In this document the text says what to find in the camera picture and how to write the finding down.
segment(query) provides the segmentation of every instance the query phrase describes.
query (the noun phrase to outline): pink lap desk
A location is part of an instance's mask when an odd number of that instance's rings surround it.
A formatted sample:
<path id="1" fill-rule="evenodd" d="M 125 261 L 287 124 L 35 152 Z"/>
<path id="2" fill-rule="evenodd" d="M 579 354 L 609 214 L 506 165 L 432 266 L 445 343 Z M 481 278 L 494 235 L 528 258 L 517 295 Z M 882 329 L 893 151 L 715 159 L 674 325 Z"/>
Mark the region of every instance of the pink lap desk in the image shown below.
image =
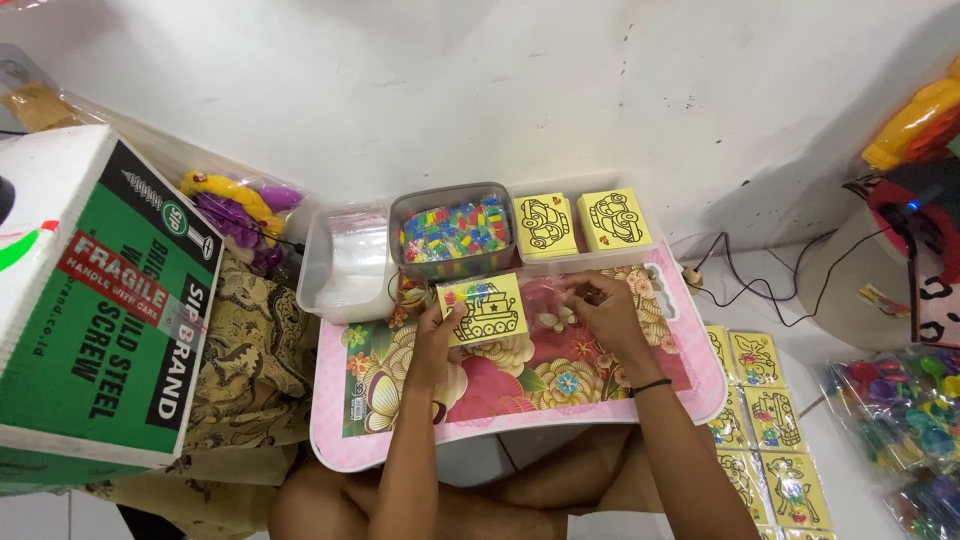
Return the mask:
<path id="1" fill-rule="evenodd" d="M 659 284 L 657 299 L 660 305 L 669 304 L 668 308 L 663 310 L 663 318 L 669 333 L 672 334 L 669 349 L 676 350 L 674 354 L 683 362 L 690 381 L 690 388 L 678 391 L 677 394 L 694 423 L 704 424 L 720 412 L 726 399 L 727 388 L 723 367 L 713 353 L 700 314 L 693 305 L 669 247 L 662 242 L 657 248 L 644 252 L 639 257 L 641 260 L 637 262 L 638 265 L 635 265 L 635 268 L 642 264 L 647 270 L 652 271 L 656 276 L 656 283 Z M 351 375 L 349 367 L 345 370 L 345 365 L 348 364 L 348 344 L 343 343 L 343 336 L 347 329 L 348 325 L 332 325 L 326 322 L 321 326 L 314 381 L 313 413 L 310 419 L 310 441 L 317 457 L 330 469 L 345 473 L 361 471 L 382 463 L 387 457 L 391 440 L 389 431 L 344 436 L 345 418 L 349 418 L 351 414 L 346 405 L 350 396 L 345 398 L 348 376 Z M 583 362 L 575 366 L 571 364 L 573 368 L 569 370 L 574 374 L 580 373 L 581 384 L 586 383 L 582 380 L 585 375 L 586 378 L 592 377 L 590 373 L 576 371 L 583 365 L 585 365 Z M 497 371 L 493 362 L 486 358 L 472 357 L 464 361 L 463 367 L 472 368 L 471 373 L 474 377 L 505 377 L 503 373 Z M 518 369 L 523 370 L 524 366 L 518 366 Z M 533 370 L 525 370 L 523 375 L 529 376 L 532 373 L 534 373 Z M 604 379 L 613 380 L 612 373 L 607 372 L 603 375 L 605 375 Z M 519 380 L 528 381 L 529 377 L 521 377 Z M 594 378 L 594 380 L 598 384 L 603 383 L 600 378 Z M 607 394 L 609 385 L 609 383 L 603 385 L 604 395 Z M 531 396 L 528 392 L 525 396 L 533 397 L 533 403 L 539 406 L 529 405 L 531 400 L 520 395 L 518 400 L 511 402 L 511 405 L 521 402 L 523 406 L 512 406 L 509 411 L 500 410 L 495 412 L 495 415 L 484 418 L 442 422 L 435 426 L 435 435 L 437 443 L 440 444 L 487 433 L 543 426 L 635 423 L 637 418 L 634 401 L 616 399 L 622 398 L 624 392 L 625 390 L 619 391 L 615 397 L 614 393 L 611 393 L 610 399 L 604 398 L 606 401 L 598 403 L 557 408 L 546 408 L 543 398 L 537 400 L 536 396 Z M 442 408 L 442 410 L 444 413 L 441 416 L 445 418 L 445 409 Z M 451 417 L 463 417 L 462 407 L 459 415 L 456 406 L 449 411 Z"/>

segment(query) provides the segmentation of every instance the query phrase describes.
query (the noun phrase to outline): gray plastic container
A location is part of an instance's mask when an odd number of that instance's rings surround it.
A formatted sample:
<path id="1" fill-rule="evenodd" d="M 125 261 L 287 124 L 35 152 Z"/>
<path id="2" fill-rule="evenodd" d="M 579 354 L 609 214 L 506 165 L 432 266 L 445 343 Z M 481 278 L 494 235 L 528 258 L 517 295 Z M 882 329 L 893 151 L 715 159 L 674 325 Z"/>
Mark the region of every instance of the gray plastic container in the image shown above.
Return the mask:
<path id="1" fill-rule="evenodd" d="M 477 203 L 484 195 L 496 195 L 503 203 L 503 213 L 507 216 L 507 247 L 491 253 L 471 255 L 453 260 L 436 262 L 408 262 L 403 256 L 400 245 L 400 228 L 412 213 L 440 207 L 451 207 L 464 202 Z M 498 272 L 510 268 L 516 251 L 516 225 L 514 204 L 510 193 L 503 185 L 495 182 L 454 185 L 439 187 L 404 195 L 390 206 L 390 254 L 394 262 L 407 271 L 419 272 L 431 283 L 459 280 Z"/>

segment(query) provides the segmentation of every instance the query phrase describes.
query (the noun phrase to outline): tank drawing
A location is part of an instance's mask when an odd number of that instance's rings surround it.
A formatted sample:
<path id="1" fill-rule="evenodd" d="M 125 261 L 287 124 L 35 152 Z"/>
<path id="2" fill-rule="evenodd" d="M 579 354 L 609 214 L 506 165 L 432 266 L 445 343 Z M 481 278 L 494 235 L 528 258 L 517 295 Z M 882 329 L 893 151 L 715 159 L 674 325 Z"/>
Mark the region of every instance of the tank drawing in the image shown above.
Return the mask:
<path id="1" fill-rule="evenodd" d="M 519 315 L 512 309 L 516 298 L 508 299 L 507 293 L 498 291 L 492 283 L 487 283 L 486 287 L 486 292 L 467 298 L 467 312 L 453 330 L 461 341 L 496 337 L 516 330 Z"/>
<path id="2" fill-rule="evenodd" d="M 640 216 L 627 207 L 627 197 L 611 193 L 590 207 L 593 227 L 620 238 L 624 242 L 639 242 L 642 233 L 638 225 Z"/>
<path id="3" fill-rule="evenodd" d="M 566 215 L 537 199 L 524 201 L 520 211 L 523 213 L 520 225 L 530 231 L 530 245 L 535 248 L 546 249 L 570 233 Z"/>

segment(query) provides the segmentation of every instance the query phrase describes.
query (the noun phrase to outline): orange toy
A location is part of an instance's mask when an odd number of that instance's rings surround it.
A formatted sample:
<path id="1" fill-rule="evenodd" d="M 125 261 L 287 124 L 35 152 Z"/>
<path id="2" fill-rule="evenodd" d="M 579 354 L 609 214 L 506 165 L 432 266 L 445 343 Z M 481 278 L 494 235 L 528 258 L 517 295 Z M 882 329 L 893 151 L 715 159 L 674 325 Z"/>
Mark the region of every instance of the orange toy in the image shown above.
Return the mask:
<path id="1" fill-rule="evenodd" d="M 907 160 L 910 143 L 924 128 L 955 106 L 960 105 L 960 57 L 947 77 L 917 92 L 880 130 L 873 144 L 863 151 L 863 159 L 881 171 L 890 170 Z"/>

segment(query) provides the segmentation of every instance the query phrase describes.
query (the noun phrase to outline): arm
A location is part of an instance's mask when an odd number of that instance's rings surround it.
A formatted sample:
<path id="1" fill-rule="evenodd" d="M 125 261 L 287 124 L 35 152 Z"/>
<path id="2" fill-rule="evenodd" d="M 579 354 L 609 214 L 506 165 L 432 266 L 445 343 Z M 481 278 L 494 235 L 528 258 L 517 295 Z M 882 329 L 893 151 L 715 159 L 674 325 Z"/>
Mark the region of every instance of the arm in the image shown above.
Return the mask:
<path id="1" fill-rule="evenodd" d="M 413 358 L 380 480 L 371 540 L 429 540 L 437 519 L 437 447 L 433 435 L 433 392 L 446 369 L 447 339 L 463 318 L 458 304 L 442 320 L 435 304 L 417 325 Z"/>
<path id="2" fill-rule="evenodd" d="M 577 287 L 576 294 L 567 294 L 567 305 L 613 351 L 634 387 L 664 378 L 643 337 L 633 293 L 625 282 L 585 272 L 568 278 L 566 285 Z M 697 433 L 673 387 L 648 388 L 634 396 L 634 403 L 660 502 L 676 538 L 756 536 L 756 525 L 717 463 L 715 450 Z"/>

